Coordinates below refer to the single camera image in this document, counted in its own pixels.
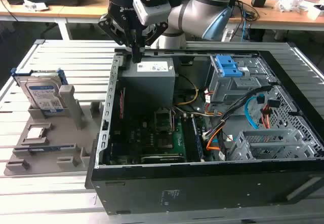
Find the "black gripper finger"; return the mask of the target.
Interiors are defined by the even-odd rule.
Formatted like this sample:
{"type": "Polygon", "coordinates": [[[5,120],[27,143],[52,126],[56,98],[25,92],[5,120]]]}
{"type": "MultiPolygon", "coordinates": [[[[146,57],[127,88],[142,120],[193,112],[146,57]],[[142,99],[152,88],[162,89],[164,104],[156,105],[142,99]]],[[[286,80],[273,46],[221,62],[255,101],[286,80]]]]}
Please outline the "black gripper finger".
{"type": "Polygon", "coordinates": [[[132,53],[132,61],[141,61],[137,31],[132,28],[131,19],[121,15],[117,21],[111,15],[103,15],[98,21],[99,27],[119,45],[125,45],[132,53]]]}
{"type": "Polygon", "coordinates": [[[168,22],[160,22],[147,26],[142,31],[140,52],[143,53],[146,47],[150,47],[168,28],[168,22]]]}

